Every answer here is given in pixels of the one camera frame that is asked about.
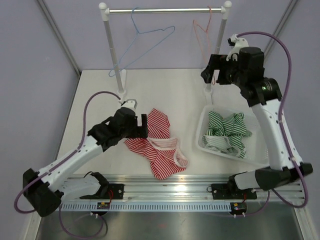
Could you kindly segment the pink wire hanger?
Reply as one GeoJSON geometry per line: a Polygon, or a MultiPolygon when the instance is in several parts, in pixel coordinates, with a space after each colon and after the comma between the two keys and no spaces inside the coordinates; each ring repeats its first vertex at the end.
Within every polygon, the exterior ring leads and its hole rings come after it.
{"type": "Polygon", "coordinates": [[[208,63],[208,61],[210,59],[211,50],[212,50],[212,43],[210,40],[209,33],[210,33],[213,11],[209,5],[207,7],[209,9],[209,19],[208,19],[206,27],[201,26],[196,19],[193,19],[193,21],[192,21],[193,31],[194,31],[194,34],[195,34],[195,37],[197,40],[197,44],[200,49],[203,64],[208,63]],[[204,48],[204,45],[203,45],[203,42],[201,40],[201,36],[200,36],[198,30],[201,30],[205,34],[206,49],[204,48]]]}

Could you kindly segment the red striped tank top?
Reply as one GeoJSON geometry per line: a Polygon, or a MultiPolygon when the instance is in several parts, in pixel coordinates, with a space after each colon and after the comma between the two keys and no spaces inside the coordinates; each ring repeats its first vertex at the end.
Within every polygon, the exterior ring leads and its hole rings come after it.
{"type": "Polygon", "coordinates": [[[147,138],[126,139],[127,148],[149,161],[150,170],[158,180],[185,171],[188,159],[180,149],[179,139],[171,136],[168,116],[158,109],[147,115],[147,138]]]}

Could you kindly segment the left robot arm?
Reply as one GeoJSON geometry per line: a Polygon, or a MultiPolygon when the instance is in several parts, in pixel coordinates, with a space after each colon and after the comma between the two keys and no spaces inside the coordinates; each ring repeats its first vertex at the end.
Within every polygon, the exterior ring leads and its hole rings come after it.
{"type": "Polygon", "coordinates": [[[114,116],[94,125],[78,148],[38,171],[32,168],[22,175],[22,194],[40,217],[52,214],[59,206],[74,199],[104,199],[110,196],[109,181],[99,172],[79,179],[70,176],[91,159],[106,152],[123,139],[146,139],[148,117],[141,125],[131,108],[121,107],[114,116]]]}

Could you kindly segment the green striped tank top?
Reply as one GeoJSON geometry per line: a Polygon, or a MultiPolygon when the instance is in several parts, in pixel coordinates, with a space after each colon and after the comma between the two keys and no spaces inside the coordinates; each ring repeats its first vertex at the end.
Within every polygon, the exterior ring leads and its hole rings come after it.
{"type": "Polygon", "coordinates": [[[252,132],[247,129],[244,120],[245,115],[242,112],[222,117],[216,111],[209,111],[208,128],[201,137],[204,148],[240,159],[245,158],[247,149],[243,138],[251,137],[252,132]]]}

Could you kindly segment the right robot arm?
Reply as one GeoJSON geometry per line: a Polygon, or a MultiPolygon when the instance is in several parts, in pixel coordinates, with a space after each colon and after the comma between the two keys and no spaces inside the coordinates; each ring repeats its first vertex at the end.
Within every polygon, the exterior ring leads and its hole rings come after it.
{"type": "Polygon", "coordinates": [[[293,183],[313,173],[311,163],[303,162],[295,149],[285,123],[280,87],[273,78],[264,76],[264,53],[258,47],[242,47],[230,56],[212,54],[200,74],[206,83],[219,71],[217,83],[234,84],[246,99],[260,125],[266,143],[269,166],[237,173],[229,177],[227,193],[239,198],[245,190],[273,190],[293,183]]]}

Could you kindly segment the blue wire hanger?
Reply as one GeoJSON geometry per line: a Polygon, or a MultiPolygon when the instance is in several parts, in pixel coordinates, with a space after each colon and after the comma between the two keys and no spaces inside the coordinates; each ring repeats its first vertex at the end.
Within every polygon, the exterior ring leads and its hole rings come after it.
{"type": "Polygon", "coordinates": [[[176,31],[176,27],[174,25],[170,25],[164,28],[154,28],[142,31],[138,27],[133,17],[133,15],[136,13],[138,9],[139,7],[135,7],[132,9],[130,13],[130,19],[135,30],[135,37],[133,38],[129,46],[126,48],[126,50],[123,52],[123,54],[120,56],[120,59],[118,60],[116,65],[109,71],[109,77],[116,76],[116,67],[119,68],[119,72],[123,71],[124,69],[133,65],[135,62],[139,61],[141,58],[147,55],[150,51],[152,51],[154,48],[156,48],[158,45],[164,42],[176,31]],[[137,52],[135,52],[134,50],[134,59],[131,59],[129,62],[125,62],[124,64],[122,64],[123,60],[126,58],[126,55],[132,52],[133,49],[137,47],[139,44],[146,44],[146,46],[142,46],[143,50],[138,50],[137,52]]]}

